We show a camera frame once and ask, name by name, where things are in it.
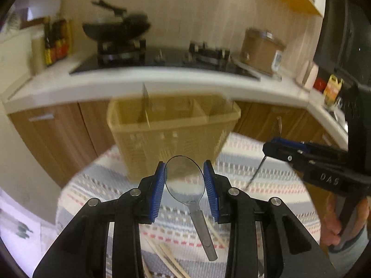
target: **metal screw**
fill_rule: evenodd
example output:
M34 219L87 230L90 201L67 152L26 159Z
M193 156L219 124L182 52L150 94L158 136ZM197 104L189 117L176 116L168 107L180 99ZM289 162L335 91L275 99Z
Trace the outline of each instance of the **metal screw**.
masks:
M131 189L130 195L131 196L138 196L140 195L141 191L138 188Z
M281 203L282 203L282 201L281 201L279 198L272 198L272 199L270 200L270 202L271 202L273 205L275 205L275 206L279 206L279 205L281 205Z
M92 199L88 200L88 205L90 207L94 207L98 204L99 204L99 200L97 198L92 198Z
M240 193L240 190L238 190L237 188L230 188L230 189L228 190L228 193L229 193L230 195L238 195L238 194Z

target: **sleeve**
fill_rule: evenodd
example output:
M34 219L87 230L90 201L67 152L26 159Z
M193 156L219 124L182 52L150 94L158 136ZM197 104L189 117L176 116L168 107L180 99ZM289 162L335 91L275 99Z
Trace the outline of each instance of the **sleeve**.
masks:
M328 255L334 268L338 272L338 277L343 277L352 268L353 264L363 253L367 244L367 228L364 226L361 232L354 239L346 242L340 251L332 251L329 249Z

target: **black wok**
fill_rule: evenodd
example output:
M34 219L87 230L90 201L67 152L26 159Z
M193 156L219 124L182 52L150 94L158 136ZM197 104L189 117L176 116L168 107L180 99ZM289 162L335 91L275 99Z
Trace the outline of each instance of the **black wok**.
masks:
M122 22L83 23L82 29L85 34L97 42L126 42L138 38L151 27L145 13L126 15L125 8L111 6L103 0L92 4L109 9L115 16L122 18Z

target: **tiled backsplash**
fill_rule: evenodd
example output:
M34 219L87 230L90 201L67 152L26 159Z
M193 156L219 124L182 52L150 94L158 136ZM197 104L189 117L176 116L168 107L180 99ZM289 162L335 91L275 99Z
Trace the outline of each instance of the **tiled backsplash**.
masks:
M93 48L81 24L110 12L92 0L62 0L62 14L74 20L77 48ZM144 11L152 28L148 43L187 46L190 40L239 52L246 28L269 30L287 44L282 66L297 72L316 49L322 18L294 13L280 0L106 0L129 11Z

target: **spoon handle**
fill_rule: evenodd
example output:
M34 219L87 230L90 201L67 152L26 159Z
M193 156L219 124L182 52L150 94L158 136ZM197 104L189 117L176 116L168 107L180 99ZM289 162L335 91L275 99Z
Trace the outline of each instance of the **spoon handle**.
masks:
M190 216L208 260L215 261L216 259L218 259L218 256L216 255L214 244L211 240L204 214L201 210L198 210L191 212Z

